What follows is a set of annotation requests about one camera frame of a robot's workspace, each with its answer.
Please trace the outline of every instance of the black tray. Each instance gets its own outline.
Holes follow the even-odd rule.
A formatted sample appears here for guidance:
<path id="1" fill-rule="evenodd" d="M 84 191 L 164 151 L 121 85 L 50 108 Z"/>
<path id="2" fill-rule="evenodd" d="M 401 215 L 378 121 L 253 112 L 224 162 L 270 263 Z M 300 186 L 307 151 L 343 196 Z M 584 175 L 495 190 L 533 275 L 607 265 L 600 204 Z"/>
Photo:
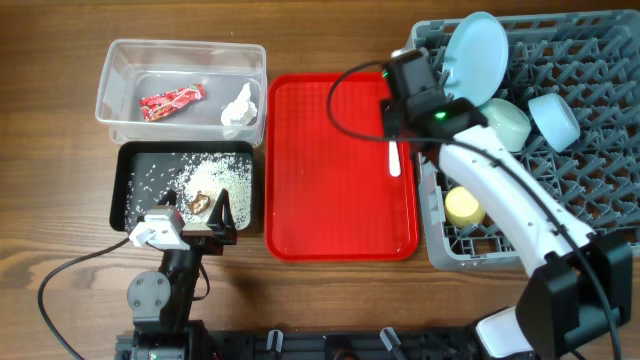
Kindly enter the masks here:
<path id="1" fill-rule="evenodd" d="M 251 232 L 255 228 L 255 194 L 256 194 L 256 171 L 255 162 L 253 159 L 253 148 L 249 143 L 243 141 L 161 141 L 161 142 L 129 142 L 124 144 L 120 148 L 118 153 L 118 164 L 116 166 L 116 176 L 113 185 L 113 197 L 111 199 L 111 213 L 109 216 L 109 223 L 111 228 L 116 231 L 125 231 L 125 210 L 127 205 L 127 195 L 129 193 L 130 181 L 141 181 L 138 176 L 132 178 L 132 169 L 134 166 L 134 159 L 137 154 L 169 154 L 172 153 L 239 153 L 248 154 L 251 159 L 251 205 L 250 205 L 250 219 L 249 224 L 245 227 L 241 233 Z M 155 184 L 161 184 L 165 181 L 168 183 L 170 178 L 158 180 Z M 147 202 L 144 204 L 145 208 L 150 208 L 153 203 L 153 199 L 145 199 Z"/>

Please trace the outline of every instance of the gray dish rack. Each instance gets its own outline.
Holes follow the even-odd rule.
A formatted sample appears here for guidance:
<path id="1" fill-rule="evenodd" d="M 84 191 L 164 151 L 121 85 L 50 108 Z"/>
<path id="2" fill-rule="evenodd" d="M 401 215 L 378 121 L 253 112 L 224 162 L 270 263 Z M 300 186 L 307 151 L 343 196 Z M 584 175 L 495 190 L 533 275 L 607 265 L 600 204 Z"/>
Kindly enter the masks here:
<path id="1" fill-rule="evenodd" d="M 596 231 L 640 237 L 640 13 L 635 10 L 497 18 L 509 40 L 509 64 L 494 97 L 519 106 L 558 93 L 581 136 L 556 153 L 532 122 L 525 148 L 513 155 L 555 199 Z M 444 84 L 442 61 L 462 19 L 415 24 L 405 48 L 426 47 Z M 441 270 L 513 266 L 518 258 L 490 219 L 458 229 L 443 198 L 455 182 L 420 159 L 419 186 L 429 260 Z M 640 244 L 631 242 L 635 255 Z"/>

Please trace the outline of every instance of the white utensil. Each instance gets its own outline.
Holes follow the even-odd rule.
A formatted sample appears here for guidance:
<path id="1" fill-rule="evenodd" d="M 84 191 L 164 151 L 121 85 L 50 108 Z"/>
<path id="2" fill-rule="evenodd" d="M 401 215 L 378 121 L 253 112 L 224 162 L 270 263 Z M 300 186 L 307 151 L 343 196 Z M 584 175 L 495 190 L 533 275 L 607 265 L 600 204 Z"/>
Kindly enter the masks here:
<path id="1" fill-rule="evenodd" d="M 395 141 L 389 141 L 389 173 L 393 177 L 400 176 L 400 154 Z"/>

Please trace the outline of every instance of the red wrapper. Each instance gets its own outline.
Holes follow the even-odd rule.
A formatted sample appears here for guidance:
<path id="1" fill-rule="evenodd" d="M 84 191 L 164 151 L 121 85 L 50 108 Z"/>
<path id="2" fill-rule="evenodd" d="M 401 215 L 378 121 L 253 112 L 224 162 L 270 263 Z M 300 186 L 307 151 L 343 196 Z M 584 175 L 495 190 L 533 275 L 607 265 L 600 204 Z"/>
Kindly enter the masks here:
<path id="1" fill-rule="evenodd" d="M 172 114 L 185 105 L 206 96 L 201 84 L 158 94 L 140 100 L 140 110 L 145 121 L 156 121 Z"/>

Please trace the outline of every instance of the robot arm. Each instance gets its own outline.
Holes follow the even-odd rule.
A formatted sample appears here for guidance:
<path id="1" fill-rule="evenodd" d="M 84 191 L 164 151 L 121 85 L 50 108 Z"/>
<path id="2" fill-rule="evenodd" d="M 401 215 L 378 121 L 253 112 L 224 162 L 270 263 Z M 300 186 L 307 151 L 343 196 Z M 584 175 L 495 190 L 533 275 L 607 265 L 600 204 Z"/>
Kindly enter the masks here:
<path id="1" fill-rule="evenodd" d="M 149 244 L 163 251 L 158 271 L 138 275 L 127 300 L 133 310 L 134 337 L 126 359 L 218 359 L 218 348 L 202 321 L 189 321 L 204 255 L 222 255 L 235 245 L 237 233 L 227 190 L 222 190 L 206 230 L 187 230 L 176 209 L 177 194 L 169 190 L 130 234 L 135 246 Z"/>
<path id="2" fill-rule="evenodd" d="M 485 149 L 500 159 L 556 213 L 578 246 L 588 243 L 587 234 L 593 233 L 593 229 L 560 206 L 504 149 L 493 129 L 476 125 L 456 134 L 454 140 Z M 518 253 L 527 275 L 531 276 L 535 269 L 544 265 L 545 256 L 550 252 L 563 256 L 572 251 L 562 236 L 554 232 L 553 224 L 533 199 L 488 159 L 455 145 L 443 145 L 439 163 L 442 171 L 469 190 L 500 226 Z"/>
<path id="3" fill-rule="evenodd" d="M 504 149 L 495 131 L 486 127 L 486 118 L 469 101 L 447 102 L 433 77 L 428 52 L 400 54 L 384 68 L 393 97 L 383 114 L 384 128 L 401 129 L 400 133 L 386 134 L 408 133 L 414 140 L 454 140 L 497 158 L 542 200 L 586 254 L 604 288 L 615 324 L 628 322 L 632 289 L 628 243 L 615 233 L 598 236 L 560 206 Z M 426 147 L 423 144 L 414 149 Z M 455 144 L 442 145 L 439 165 L 478 199 L 509 239 L 530 277 L 516 307 L 475 325 L 474 335 L 490 358 L 533 350 L 542 358 L 555 359 L 609 331 L 605 310 L 595 295 L 594 279 L 582 274 L 584 264 L 578 254 L 511 175 L 477 152 Z"/>

